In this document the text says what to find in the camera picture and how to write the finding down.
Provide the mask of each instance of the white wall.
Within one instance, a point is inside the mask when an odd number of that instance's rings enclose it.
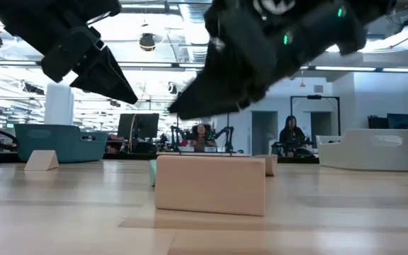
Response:
[[[251,153],[251,112],[252,111],[278,111],[278,130],[282,130],[285,119],[290,115],[290,96],[314,95],[314,85],[324,85],[323,96],[330,96],[332,84],[327,83],[324,78],[304,78],[306,87],[300,87],[302,79],[293,81],[286,79],[274,84],[269,90],[267,97],[251,105],[240,113],[229,115],[229,125],[234,127],[232,145],[235,150],[243,149],[246,153]],[[313,111],[336,111],[336,108],[327,100],[311,101],[307,99],[294,99],[293,114],[297,118],[297,126],[303,132],[311,134],[311,117]],[[215,116],[215,128],[221,130],[226,126],[227,116]],[[219,146],[223,146],[224,136],[217,141]]]
[[[353,73],[333,83],[341,97],[341,130],[367,128],[368,116],[408,114],[408,74]]]

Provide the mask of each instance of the seated person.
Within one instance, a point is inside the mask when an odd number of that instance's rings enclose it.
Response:
[[[196,136],[194,140],[191,140],[191,146],[195,148],[195,152],[204,152],[205,147],[217,147],[217,143],[214,139],[208,139],[208,131],[205,129],[204,124],[199,124],[196,127]]]
[[[305,134],[297,127],[297,119],[294,116],[286,118],[285,127],[280,132],[280,143],[283,145],[286,157],[293,157],[295,149],[300,146],[299,141],[305,140]]]

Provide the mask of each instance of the wooden floor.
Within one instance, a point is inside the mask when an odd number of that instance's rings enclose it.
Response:
[[[148,161],[0,165],[0,255],[408,255],[408,173],[279,165],[267,216],[156,211]]]

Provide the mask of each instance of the light wood block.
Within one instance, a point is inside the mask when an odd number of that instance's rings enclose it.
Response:
[[[277,155],[256,155],[254,157],[266,160],[266,176],[276,176],[278,166]]]
[[[158,209],[264,216],[265,159],[159,156]]]
[[[26,163],[25,171],[47,171],[58,167],[54,150],[35,150]]]

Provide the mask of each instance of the ceiling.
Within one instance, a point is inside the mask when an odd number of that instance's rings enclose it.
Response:
[[[208,34],[203,23],[203,13],[209,6],[209,0],[173,0],[169,1],[169,14],[164,12],[164,4],[159,1],[121,1],[123,12],[115,17],[106,18],[93,26],[101,33],[119,62],[168,62],[203,63],[207,50]],[[313,61],[312,65],[345,67],[408,67],[408,44],[391,46],[392,38],[401,22],[408,18],[408,1],[399,0],[397,10],[388,17],[379,18],[368,26],[372,42],[367,48],[347,57],[340,57],[337,47],[331,47],[327,53]],[[29,44],[4,32],[4,45],[0,49],[0,60],[41,60],[42,55]],[[142,33],[155,34],[157,47],[154,52],[145,52],[139,47]],[[407,36],[408,28],[402,37]],[[140,102],[134,106],[120,103],[120,107],[111,106],[108,98],[92,93],[75,92],[76,125],[86,129],[116,130],[118,115],[122,112],[149,111],[162,113],[159,129],[167,132],[169,126],[176,124],[176,117],[168,115],[164,109],[174,99],[169,92],[169,84],[181,90],[187,81],[196,76],[195,70],[180,69],[141,69],[125,68],[124,75],[135,90]],[[327,82],[338,79],[344,72],[299,72],[292,78],[321,77]],[[75,76],[70,74],[62,82],[70,84]],[[27,92],[26,85],[46,91],[49,80],[38,67],[2,67],[0,66],[0,122],[41,123],[43,121],[45,97]],[[182,126],[194,125],[198,120],[181,123]]]

